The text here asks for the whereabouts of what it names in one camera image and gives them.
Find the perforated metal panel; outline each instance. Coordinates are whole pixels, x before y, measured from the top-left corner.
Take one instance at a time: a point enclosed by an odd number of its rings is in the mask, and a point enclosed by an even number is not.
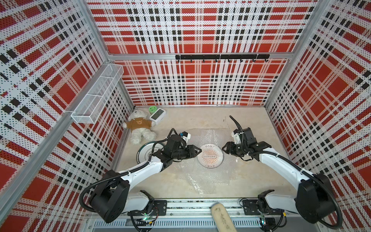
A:
[[[286,60],[116,63],[135,105],[264,105]]]
[[[369,1],[331,1],[269,109],[291,159],[330,178],[343,231],[371,225],[370,22]]]
[[[110,170],[128,109],[115,87],[96,124],[72,123],[0,231],[79,231],[79,194]]]
[[[88,0],[108,52],[290,52],[317,0]]]
[[[242,227],[261,227],[260,218],[231,218],[236,228]],[[158,218],[153,228],[216,228],[213,218]],[[105,223],[102,219],[97,219],[94,228],[134,228],[130,219],[116,219],[111,223]]]
[[[102,63],[75,1],[0,2],[0,189]]]

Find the teddy bear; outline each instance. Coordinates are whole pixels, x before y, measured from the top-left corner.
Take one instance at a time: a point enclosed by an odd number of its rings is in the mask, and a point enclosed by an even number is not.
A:
[[[131,130],[130,142],[132,144],[140,144],[142,136],[149,141],[156,139],[156,133],[150,130],[151,126],[156,123],[151,120],[147,120],[147,114],[142,110],[134,110],[128,121],[125,122],[124,128],[129,128]]]

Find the black cable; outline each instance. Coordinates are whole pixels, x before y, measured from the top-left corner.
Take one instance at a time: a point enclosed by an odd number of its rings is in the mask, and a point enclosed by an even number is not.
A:
[[[143,164],[142,166],[140,167],[137,167],[137,168],[134,168],[133,170],[130,170],[130,173],[133,173],[133,172],[136,172],[136,171],[139,171],[141,170],[142,168],[146,167],[147,165],[149,164],[149,161],[146,162],[145,164]],[[117,176],[114,176],[114,177],[110,177],[110,178],[107,178],[107,179],[103,179],[103,180],[99,180],[95,183],[92,183],[91,185],[89,185],[88,187],[84,188],[84,190],[80,193],[80,196],[79,196],[79,203],[81,205],[82,208],[86,209],[87,211],[90,211],[90,212],[93,212],[95,213],[95,210],[89,206],[87,206],[84,202],[84,195],[86,193],[88,193],[90,191],[90,189],[94,188],[95,186],[97,186],[98,184],[101,184],[101,183],[104,183],[104,182],[107,182],[107,181],[110,181],[110,180],[113,180],[113,179],[117,179],[121,176],[126,176],[127,174],[129,174],[128,171],[124,172],[124,173],[121,173]]]
[[[243,130],[242,130],[242,127],[241,125],[231,116],[229,115],[229,117],[234,121],[234,123],[236,124],[237,128],[240,130],[240,133],[243,133]],[[242,139],[241,139],[241,150],[243,150],[243,139],[245,138],[244,134],[242,134]]]
[[[242,157],[240,156],[240,158],[242,159]],[[254,158],[251,158],[251,159],[249,159],[249,160],[244,160],[244,159],[242,159],[243,161],[250,161],[250,160],[253,160]]]
[[[324,224],[325,226],[327,226],[330,229],[339,229],[339,228],[341,228],[342,223],[343,223],[343,216],[342,216],[342,213],[341,213],[340,206],[337,203],[337,201],[336,201],[335,196],[333,195],[333,193],[324,184],[322,184],[321,181],[319,181],[317,178],[315,178],[314,176],[310,175],[309,173],[307,173],[305,171],[301,171],[302,168],[299,167],[298,165],[294,164],[291,160],[288,160],[288,159],[286,159],[285,157],[283,157],[281,155],[277,155],[274,152],[270,152],[270,151],[256,151],[256,152],[253,152],[253,153],[251,153],[249,155],[255,155],[255,154],[272,154],[272,155],[275,155],[275,156],[277,156],[277,158],[280,158],[280,159],[286,161],[291,166],[293,166],[296,170],[300,171],[303,175],[305,175],[306,177],[308,177],[309,179],[311,179],[313,182],[315,182],[316,184],[318,184],[326,192],[326,194],[330,196],[331,201],[332,201],[332,203],[335,206],[335,211],[336,211],[336,214],[337,214],[337,221],[336,221],[335,225],[330,225],[330,224],[328,224],[327,222],[325,222],[322,219],[320,219],[319,222],[322,223],[322,224]]]
[[[286,224],[287,224],[287,217],[285,216],[285,223],[284,223],[282,226],[280,226],[280,225],[278,224],[277,227],[282,228],[282,227],[284,227]]]
[[[240,206],[242,206],[242,207],[243,207],[243,205],[241,205],[241,201],[242,201],[243,199],[248,200],[247,198],[241,198],[241,200],[240,200],[240,202],[239,202],[238,204],[239,204]]]
[[[146,228],[145,231],[143,231],[142,229],[139,229],[136,222],[134,221],[134,218],[133,218],[133,215],[130,214],[130,219],[131,219],[131,222],[133,223],[134,225],[134,228],[138,231],[138,232],[148,232],[150,231],[152,228]]]
[[[152,157],[152,154],[155,152],[155,145],[158,144],[158,143],[163,143],[163,142],[166,142],[167,139],[170,137],[171,133],[174,132],[175,134],[177,134],[176,130],[174,128],[172,128],[168,134],[168,136],[163,139],[163,140],[160,140],[160,141],[156,141],[153,146],[152,146],[152,153],[150,154],[148,160],[151,161],[151,157]]]

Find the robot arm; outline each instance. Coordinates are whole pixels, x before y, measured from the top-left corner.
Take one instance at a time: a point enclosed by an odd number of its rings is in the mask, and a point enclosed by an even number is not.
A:
[[[109,170],[100,181],[85,188],[79,197],[80,205],[88,211],[98,213],[106,223],[115,220],[122,212],[139,210],[150,213],[154,198],[143,190],[138,193],[130,191],[146,178],[166,169],[174,160],[191,159],[200,154],[201,149],[187,145],[189,138],[190,134],[187,132],[177,134],[171,129],[166,139],[154,143],[147,161],[118,173]],[[154,152],[155,145],[165,141],[167,144],[164,149]],[[95,189],[89,198],[89,207],[84,203],[84,195],[92,188]]]
[[[249,155],[250,161],[260,161],[282,177],[284,177],[296,190],[296,196],[288,196],[267,190],[258,196],[259,210],[268,213],[271,209],[283,209],[299,213],[310,223],[321,222],[331,229],[338,229],[342,224],[342,213],[337,204],[330,180],[323,174],[313,174],[280,155],[266,142],[257,142],[250,128],[242,129],[240,124],[232,117],[238,129],[232,133],[234,142],[227,142],[222,148],[227,154],[242,157]],[[330,225],[322,220],[333,211],[336,211],[338,220]]]

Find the wire mesh basket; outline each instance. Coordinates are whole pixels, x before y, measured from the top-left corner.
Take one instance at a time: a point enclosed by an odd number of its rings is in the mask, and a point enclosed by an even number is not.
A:
[[[124,73],[122,65],[109,64],[72,114],[76,123],[95,124]]]

